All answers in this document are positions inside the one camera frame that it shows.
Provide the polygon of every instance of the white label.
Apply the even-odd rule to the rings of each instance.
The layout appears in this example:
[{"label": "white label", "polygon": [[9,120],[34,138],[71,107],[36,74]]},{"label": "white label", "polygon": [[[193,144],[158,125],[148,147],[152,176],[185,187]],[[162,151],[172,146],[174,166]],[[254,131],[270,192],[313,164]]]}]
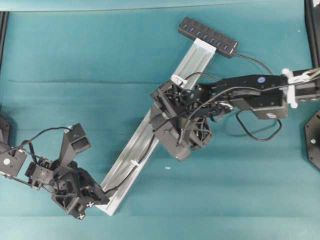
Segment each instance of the white label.
[{"label": "white label", "polygon": [[10,159],[6,158],[5,160],[3,160],[3,164],[4,165],[9,165],[10,164]]}]

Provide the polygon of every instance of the robotic arm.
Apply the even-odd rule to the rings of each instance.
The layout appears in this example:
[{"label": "robotic arm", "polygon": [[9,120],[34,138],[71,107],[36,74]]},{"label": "robotic arm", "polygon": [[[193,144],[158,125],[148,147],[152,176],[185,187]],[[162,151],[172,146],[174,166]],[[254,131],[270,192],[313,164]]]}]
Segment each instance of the robotic arm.
[{"label": "robotic arm", "polygon": [[[219,122],[236,108],[236,118],[254,140],[265,142],[281,129],[279,119],[288,116],[288,105],[315,101],[320,96],[319,69],[290,71],[282,75],[247,75],[225,78],[209,84],[196,84],[183,89],[186,79],[167,81],[151,94],[150,124],[155,136],[167,151],[180,162],[192,151],[204,148],[213,138],[208,119]],[[239,114],[252,111],[260,120],[277,120],[279,128],[268,138],[257,138],[246,129]]]},{"label": "robotic arm", "polygon": [[[64,129],[59,158],[50,161],[35,155],[32,141],[46,131],[57,129]],[[68,215],[80,220],[86,216],[87,208],[109,202],[110,196],[105,194],[90,174],[78,167],[74,161],[79,153],[91,147],[80,123],[71,128],[46,129],[31,140],[23,141],[18,147],[8,145],[10,124],[3,117],[0,117],[0,130],[0,173],[5,178],[18,181],[36,190],[44,188],[59,207]],[[25,145],[29,145],[30,152],[23,148]],[[28,182],[17,178],[27,154],[33,159],[25,173]]]}]

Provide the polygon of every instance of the white clamp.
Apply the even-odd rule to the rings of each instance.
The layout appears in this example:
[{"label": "white clamp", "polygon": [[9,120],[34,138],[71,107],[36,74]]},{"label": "white clamp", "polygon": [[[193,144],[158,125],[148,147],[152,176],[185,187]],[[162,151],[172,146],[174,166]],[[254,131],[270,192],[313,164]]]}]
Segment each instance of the white clamp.
[{"label": "white clamp", "polygon": [[171,81],[172,82],[174,82],[175,84],[177,84],[178,86],[180,86],[180,87],[184,87],[186,84],[187,84],[187,80],[185,80],[185,79],[183,79],[182,77],[180,77],[180,76],[178,76],[178,75],[175,75],[175,74],[173,74],[172,76],[171,76]]},{"label": "white clamp", "polygon": [[141,166],[141,164],[138,163],[137,160],[131,160],[131,163],[132,163],[133,165],[137,166],[138,168],[140,168],[140,166]]},{"label": "white clamp", "polygon": [[294,76],[294,73],[288,68],[282,69],[282,74],[288,78],[288,84],[290,85],[286,93],[286,102],[293,109],[298,107],[298,103],[296,102],[296,86],[293,84],[308,82],[310,76],[307,73],[304,72],[302,75]]}]

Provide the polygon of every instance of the wire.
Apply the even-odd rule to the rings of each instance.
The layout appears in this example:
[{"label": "wire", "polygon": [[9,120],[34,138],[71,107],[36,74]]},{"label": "wire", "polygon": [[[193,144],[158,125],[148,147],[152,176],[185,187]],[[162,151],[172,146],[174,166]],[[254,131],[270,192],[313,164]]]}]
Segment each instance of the wire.
[{"label": "wire", "polygon": [[240,58],[249,60],[249,61],[251,61],[251,62],[254,62],[254,63],[256,63],[256,64],[259,64],[259,65],[262,66],[270,75],[273,75],[273,73],[270,71],[270,69],[269,69],[266,65],[264,65],[262,62],[254,59],[254,58],[251,58],[251,57],[248,57],[248,56],[245,56],[245,55],[236,53],[236,52],[234,53],[234,55],[235,55],[235,56],[238,56],[238,57],[240,57]]},{"label": "wire", "polygon": [[240,123],[241,127],[243,128],[243,130],[245,131],[245,133],[250,137],[252,138],[253,140],[257,141],[257,142],[266,142],[266,141],[269,141],[270,139],[272,139],[275,135],[277,135],[277,133],[279,133],[279,131],[281,130],[282,128],[282,123],[279,119],[277,119],[277,122],[279,123],[279,127],[278,129],[272,133],[269,137],[266,137],[266,138],[258,138],[258,137],[255,137],[253,136],[249,131],[248,129],[246,128],[246,126],[244,125],[244,123],[240,120],[239,118],[239,115],[242,114],[242,113],[245,113],[245,112],[248,112],[249,110],[241,110],[241,111],[238,111],[235,115],[236,119],[238,120],[238,122]]},{"label": "wire", "polygon": [[230,87],[230,88],[227,88],[219,93],[217,93],[216,95],[214,95],[213,97],[211,97],[209,100],[205,101],[203,104],[201,104],[200,106],[198,106],[187,118],[187,121],[184,125],[184,128],[181,130],[181,134],[180,134],[180,138],[179,138],[179,141],[178,141],[178,144],[181,143],[183,137],[184,137],[184,133],[185,133],[185,129],[187,129],[187,127],[189,126],[190,124],[190,121],[191,121],[191,118],[194,114],[196,114],[202,107],[204,107],[205,105],[207,105],[208,103],[210,102],[213,102],[215,99],[217,99],[218,97],[220,97],[221,95],[231,91],[231,90],[234,90],[234,89],[249,89],[249,90],[254,90],[254,91],[258,91],[258,92],[267,92],[267,91],[271,91],[271,90],[274,90],[274,89],[280,89],[280,88],[285,88],[285,87],[288,87],[288,86],[292,86],[292,85],[300,85],[300,84],[304,84],[304,82],[297,82],[297,83],[294,83],[294,84],[287,84],[287,85],[282,85],[282,86],[274,86],[274,87],[269,87],[269,88],[265,88],[265,89],[258,89],[258,88],[255,88],[255,87],[249,87],[249,86],[233,86],[233,87]]},{"label": "wire", "polygon": [[216,78],[215,76],[212,76],[212,75],[210,75],[208,73],[204,73],[204,72],[200,72],[200,71],[197,71],[197,72],[194,72],[194,73],[190,74],[189,76],[187,76],[185,78],[185,80],[188,80],[189,78],[193,77],[194,75],[203,75],[203,76],[206,76],[207,78],[210,78],[210,79],[212,79],[214,81],[219,81],[219,79]]},{"label": "wire", "polygon": [[49,191],[49,189],[47,189],[45,186],[42,185],[42,188],[45,189],[48,193],[54,194],[54,191]]},{"label": "wire", "polygon": [[47,129],[42,130],[41,132],[39,132],[37,135],[35,135],[30,140],[23,141],[22,144],[20,144],[19,146],[16,146],[16,147],[13,147],[11,149],[8,149],[8,150],[5,150],[5,151],[1,152],[0,155],[8,153],[8,152],[11,152],[11,151],[14,151],[14,150],[21,149],[22,147],[24,147],[25,145],[31,143],[32,141],[34,141],[36,138],[38,138],[40,135],[44,134],[45,132],[48,132],[48,131],[51,131],[51,130],[59,130],[59,129],[67,129],[67,130],[71,131],[70,128],[67,128],[65,126],[47,128]]},{"label": "wire", "polygon": [[[149,153],[150,148],[151,148],[151,146],[152,146],[152,144],[153,144],[153,142],[154,142],[154,139],[155,139],[155,135],[152,136],[152,138],[151,138],[151,140],[150,140],[150,142],[149,142],[149,144],[148,144],[148,147],[147,147],[146,151],[144,152],[144,154],[142,155],[142,157],[140,158],[140,160],[138,161],[138,164],[140,164],[140,163],[142,162],[142,160],[143,160],[143,159],[147,156],[147,154]],[[134,166],[134,167],[130,170],[130,172],[125,176],[125,178],[124,178],[117,186],[108,189],[107,191],[104,192],[104,194],[107,194],[107,193],[109,193],[109,192],[111,192],[111,191],[113,191],[113,190],[117,190],[117,189],[118,189],[122,184],[124,184],[124,182],[131,176],[131,174],[136,170],[136,168],[137,168],[137,166]]]}]

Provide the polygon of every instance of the zip tie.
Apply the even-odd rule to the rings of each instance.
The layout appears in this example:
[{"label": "zip tie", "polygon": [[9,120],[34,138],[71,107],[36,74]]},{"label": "zip tie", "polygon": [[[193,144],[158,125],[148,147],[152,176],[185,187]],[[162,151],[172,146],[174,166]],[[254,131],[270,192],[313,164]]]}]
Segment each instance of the zip tie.
[{"label": "zip tie", "polygon": [[140,168],[141,164],[137,162],[137,160],[131,160],[131,163],[135,166],[137,166],[138,168]]}]

